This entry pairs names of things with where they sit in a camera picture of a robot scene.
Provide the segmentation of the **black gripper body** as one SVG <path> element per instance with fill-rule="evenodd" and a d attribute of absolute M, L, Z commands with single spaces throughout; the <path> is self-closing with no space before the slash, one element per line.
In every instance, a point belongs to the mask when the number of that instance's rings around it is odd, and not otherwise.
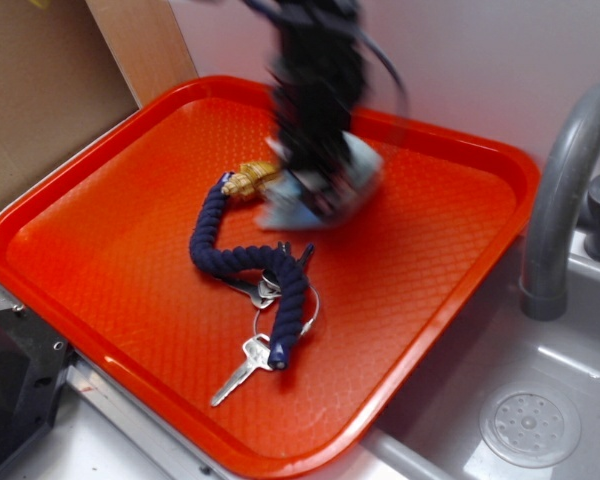
<path fill-rule="evenodd" d="M 352 191 L 344 138 L 365 86 L 355 31 L 356 1 L 277 1 L 279 57 L 273 64 L 280 160 L 307 197 Z"/>

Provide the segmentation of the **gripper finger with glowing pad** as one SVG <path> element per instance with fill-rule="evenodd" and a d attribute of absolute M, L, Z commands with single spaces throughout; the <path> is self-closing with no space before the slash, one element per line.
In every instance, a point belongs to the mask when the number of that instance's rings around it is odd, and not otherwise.
<path fill-rule="evenodd" d="M 361 138 L 344 132 L 350 154 L 345 167 L 349 190 L 344 197 L 346 213 L 356 213 L 377 191 L 383 176 L 384 159 Z"/>
<path fill-rule="evenodd" d="M 307 231 L 324 227 L 303 203 L 301 184 L 287 171 L 268 184 L 264 200 L 258 216 L 258 226 L 263 230 Z"/>

